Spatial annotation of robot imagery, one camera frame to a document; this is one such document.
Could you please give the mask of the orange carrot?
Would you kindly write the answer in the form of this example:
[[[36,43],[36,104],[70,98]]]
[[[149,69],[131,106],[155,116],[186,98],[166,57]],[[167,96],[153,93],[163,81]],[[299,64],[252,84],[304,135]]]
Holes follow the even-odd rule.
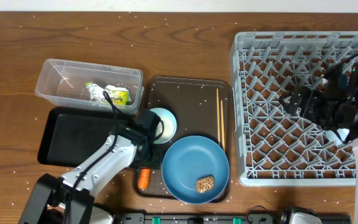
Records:
[[[139,174],[139,179],[137,186],[141,190],[145,190],[149,186],[151,170],[150,169],[141,169]]]

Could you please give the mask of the white bowl with rice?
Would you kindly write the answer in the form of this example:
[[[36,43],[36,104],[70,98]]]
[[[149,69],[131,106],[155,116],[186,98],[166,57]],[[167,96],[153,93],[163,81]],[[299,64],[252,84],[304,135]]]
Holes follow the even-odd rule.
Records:
[[[151,111],[158,115],[162,121],[157,126],[154,144],[169,142],[177,130],[177,120],[175,116],[165,108],[153,108]]]

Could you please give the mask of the yellow snack wrapper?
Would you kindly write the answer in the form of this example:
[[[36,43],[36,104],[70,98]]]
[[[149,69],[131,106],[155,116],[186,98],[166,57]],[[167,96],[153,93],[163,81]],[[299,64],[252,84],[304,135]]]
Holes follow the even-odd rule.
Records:
[[[130,94],[127,90],[108,90],[107,93],[115,105],[126,105],[130,102]]]

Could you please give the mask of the light blue plastic cup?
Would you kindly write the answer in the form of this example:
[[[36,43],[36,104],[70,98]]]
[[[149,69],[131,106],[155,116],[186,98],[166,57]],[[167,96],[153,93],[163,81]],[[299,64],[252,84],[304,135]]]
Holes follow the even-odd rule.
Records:
[[[344,143],[347,135],[349,134],[348,129],[338,129],[337,130],[338,136],[334,131],[325,131],[325,136],[328,139],[328,141],[335,142],[337,146]]]

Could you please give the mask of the foil ball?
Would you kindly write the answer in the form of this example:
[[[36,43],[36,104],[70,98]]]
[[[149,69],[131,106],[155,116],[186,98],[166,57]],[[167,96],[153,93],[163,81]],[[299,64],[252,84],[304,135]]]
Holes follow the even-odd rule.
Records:
[[[85,85],[92,101],[102,102],[105,100],[105,97],[103,95],[104,89],[101,88],[99,85],[90,82],[87,82]]]

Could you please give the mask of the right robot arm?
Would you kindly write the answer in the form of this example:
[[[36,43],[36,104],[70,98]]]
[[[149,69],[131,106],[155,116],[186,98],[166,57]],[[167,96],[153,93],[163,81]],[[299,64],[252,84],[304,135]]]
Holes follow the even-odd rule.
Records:
[[[296,86],[282,94],[279,102],[288,114],[299,114],[323,130],[334,134],[339,129],[348,130],[343,143],[351,142],[356,161],[354,222],[358,223],[358,62],[348,77],[339,63],[330,67],[324,78],[328,81],[324,91]]]

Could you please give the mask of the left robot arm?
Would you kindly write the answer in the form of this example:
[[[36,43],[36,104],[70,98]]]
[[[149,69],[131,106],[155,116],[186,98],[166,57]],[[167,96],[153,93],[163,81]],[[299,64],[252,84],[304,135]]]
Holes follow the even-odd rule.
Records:
[[[120,171],[160,167],[153,148],[160,116],[143,110],[128,124],[115,122],[105,143],[73,170],[54,177],[44,174],[35,183],[20,223],[112,223],[109,212],[94,206],[95,197]]]

